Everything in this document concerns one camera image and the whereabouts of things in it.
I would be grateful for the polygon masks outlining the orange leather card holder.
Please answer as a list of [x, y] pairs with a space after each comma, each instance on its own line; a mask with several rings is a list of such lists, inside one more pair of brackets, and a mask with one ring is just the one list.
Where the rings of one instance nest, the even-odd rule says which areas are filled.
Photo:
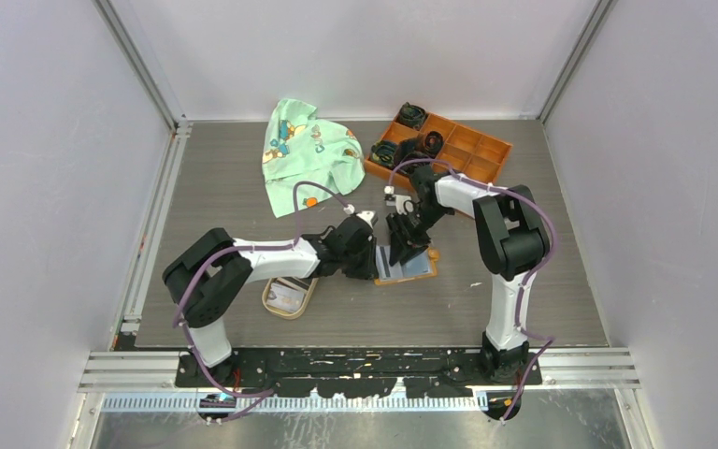
[[376, 267], [378, 271], [378, 277], [375, 280], [376, 285], [410, 282], [438, 275], [437, 262], [440, 259], [440, 252], [434, 248], [428, 248], [405, 264], [397, 263], [392, 265], [390, 263], [390, 253], [389, 245], [378, 246], [376, 249]]

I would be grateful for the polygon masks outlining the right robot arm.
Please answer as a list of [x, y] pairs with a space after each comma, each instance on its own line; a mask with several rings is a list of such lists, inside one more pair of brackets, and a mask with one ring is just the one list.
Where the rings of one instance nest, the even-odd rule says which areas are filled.
[[429, 230], [456, 212], [473, 219], [481, 260], [493, 276], [491, 312], [482, 333], [479, 365], [493, 384], [504, 384], [527, 364], [529, 342], [524, 331], [530, 283], [550, 254], [547, 220], [530, 190], [518, 185], [496, 187], [463, 173], [437, 173], [430, 166], [410, 176], [415, 197], [384, 189], [389, 262], [404, 265], [428, 250]]

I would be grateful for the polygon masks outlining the beige oval card tray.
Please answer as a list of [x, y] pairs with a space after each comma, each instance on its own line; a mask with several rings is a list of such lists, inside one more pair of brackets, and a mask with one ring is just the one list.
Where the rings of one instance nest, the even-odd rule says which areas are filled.
[[318, 283], [317, 279], [281, 277], [270, 279], [261, 296], [264, 308], [286, 320], [300, 317], [306, 310]]

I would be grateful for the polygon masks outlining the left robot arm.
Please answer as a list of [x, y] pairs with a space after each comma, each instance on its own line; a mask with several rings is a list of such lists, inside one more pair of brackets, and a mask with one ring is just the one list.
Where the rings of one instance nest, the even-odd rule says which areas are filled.
[[337, 272], [351, 279], [378, 277], [375, 212], [348, 215], [320, 234], [253, 242], [213, 228], [175, 259], [162, 281], [177, 305], [181, 326], [198, 355], [198, 372], [214, 386], [229, 383], [236, 367], [223, 316], [247, 283], [273, 278], [319, 279]]

